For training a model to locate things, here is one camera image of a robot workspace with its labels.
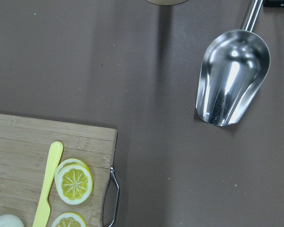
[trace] citrus slice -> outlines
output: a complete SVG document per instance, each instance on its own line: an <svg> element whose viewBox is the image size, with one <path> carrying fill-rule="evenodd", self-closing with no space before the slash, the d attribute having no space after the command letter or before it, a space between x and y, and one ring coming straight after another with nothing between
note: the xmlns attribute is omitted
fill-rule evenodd
<svg viewBox="0 0 284 227"><path fill-rule="evenodd" d="M91 194L93 179L90 171L79 164L62 168L57 176L57 192L70 205L84 202Z"/></svg>
<svg viewBox="0 0 284 227"><path fill-rule="evenodd" d="M57 180L57 177L58 177L60 170L64 167L68 166L68 165L71 165L71 164L79 164L80 166L83 166L84 168L89 170L89 167L83 161L81 161L79 159L76 159L76 158L66 159L63 162L61 162L57 167L57 170L56 170L55 176L54 176L55 183L56 183L56 180Z"/></svg>
<svg viewBox="0 0 284 227"><path fill-rule="evenodd" d="M59 215L52 227L86 227L86 223L79 214L67 212Z"/></svg>

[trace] metal handle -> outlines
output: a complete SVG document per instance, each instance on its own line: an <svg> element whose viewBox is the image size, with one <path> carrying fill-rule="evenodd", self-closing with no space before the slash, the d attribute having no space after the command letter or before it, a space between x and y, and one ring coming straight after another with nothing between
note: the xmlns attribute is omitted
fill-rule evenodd
<svg viewBox="0 0 284 227"><path fill-rule="evenodd" d="M242 23L241 29L245 31L252 32L254 25L257 20L257 16L261 9L263 0L252 0L246 12L244 21Z"/></svg>
<svg viewBox="0 0 284 227"><path fill-rule="evenodd" d="M118 211L118 205L119 205L119 197L120 197L120 188L119 188L119 184L117 182L117 179L115 178L115 170L114 170L113 166L110 167L110 179L113 180L113 182L115 183L115 186L117 188L117 197L116 197L116 201L115 201L115 214L114 214L113 220L106 227L112 227L115 224L115 219L117 217L117 211Z"/></svg>

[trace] cutting board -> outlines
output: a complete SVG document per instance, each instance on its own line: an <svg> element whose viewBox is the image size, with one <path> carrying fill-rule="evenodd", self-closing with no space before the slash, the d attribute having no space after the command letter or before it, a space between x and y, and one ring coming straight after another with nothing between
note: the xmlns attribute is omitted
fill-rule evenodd
<svg viewBox="0 0 284 227"><path fill-rule="evenodd" d="M116 137L115 129L0 114L0 215L17 215L25 227L32 226L48 150L52 142L60 141L64 146L61 161L71 157L84 161L91 171L94 187L86 201L68 205L60 199L53 183L47 226L60 214L75 212L88 227L102 227Z"/></svg>

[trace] cutting board handle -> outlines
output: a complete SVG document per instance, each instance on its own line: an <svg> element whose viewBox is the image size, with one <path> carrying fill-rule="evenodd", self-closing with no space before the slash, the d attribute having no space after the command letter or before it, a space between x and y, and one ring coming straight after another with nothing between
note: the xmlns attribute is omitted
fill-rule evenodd
<svg viewBox="0 0 284 227"><path fill-rule="evenodd" d="M116 196L116 200L115 200L115 213L114 213L114 217L112 222L105 226L105 227L112 227L115 225L115 220L117 217L117 211L118 211L118 205L119 205L119 197L120 197L120 187L119 184L117 182L117 179L115 178L115 169L113 166L110 167L110 179L115 183L115 186L117 188L117 196Z"/></svg>

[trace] white egg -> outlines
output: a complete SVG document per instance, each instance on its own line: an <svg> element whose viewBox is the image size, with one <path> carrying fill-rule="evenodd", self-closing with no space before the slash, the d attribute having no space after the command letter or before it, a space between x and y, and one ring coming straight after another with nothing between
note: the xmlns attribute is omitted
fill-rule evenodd
<svg viewBox="0 0 284 227"><path fill-rule="evenodd" d="M0 216L0 227L24 227L20 218L12 214Z"/></svg>

